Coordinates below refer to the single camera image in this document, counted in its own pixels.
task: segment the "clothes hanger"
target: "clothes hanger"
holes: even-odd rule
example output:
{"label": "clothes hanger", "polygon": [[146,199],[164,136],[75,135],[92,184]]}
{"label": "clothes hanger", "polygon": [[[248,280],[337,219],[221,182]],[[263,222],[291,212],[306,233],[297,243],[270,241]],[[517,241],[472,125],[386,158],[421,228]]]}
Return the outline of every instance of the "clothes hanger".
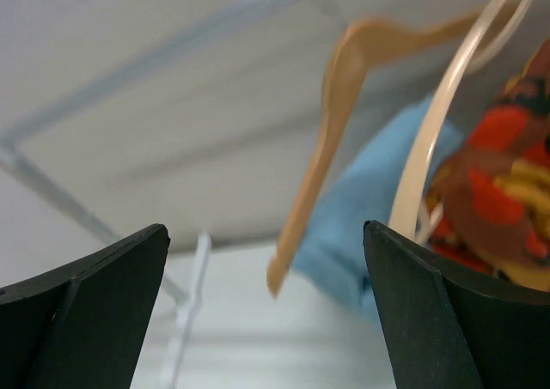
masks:
{"label": "clothes hanger", "polygon": [[[422,193],[431,162],[431,155],[435,147],[439,131],[449,110],[450,102],[453,100],[458,85],[468,69],[477,70],[494,57],[511,35],[516,31],[521,20],[533,0],[522,0],[517,6],[516,12],[510,18],[501,34],[474,60],[474,53],[481,45],[481,41],[489,27],[502,14],[501,9],[505,7],[508,0],[491,0],[480,14],[480,17],[472,26],[466,39],[462,42],[458,52],[453,58],[445,72],[432,103],[425,115],[424,121],[411,152],[406,161],[401,180],[395,194],[394,206],[389,218],[389,226],[397,233],[422,243],[431,230],[438,224],[438,219],[426,219],[425,213],[421,213],[419,219],[419,208],[422,210]],[[438,210],[438,216],[443,215],[443,210]],[[420,220],[421,236],[417,234],[417,221]]]}
{"label": "clothes hanger", "polygon": [[[498,33],[515,12],[513,3],[502,7],[487,31],[484,45],[498,38]],[[368,71],[458,39],[466,35],[479,16],[480,12],[476,11],[427,30],[412,30],[383,20],[358,21],[347,28],[325,70],[321,130],[315,152],[279,237],[277,253],[267,269],[267,286],[273,296],[277,296],[300,246]]]}

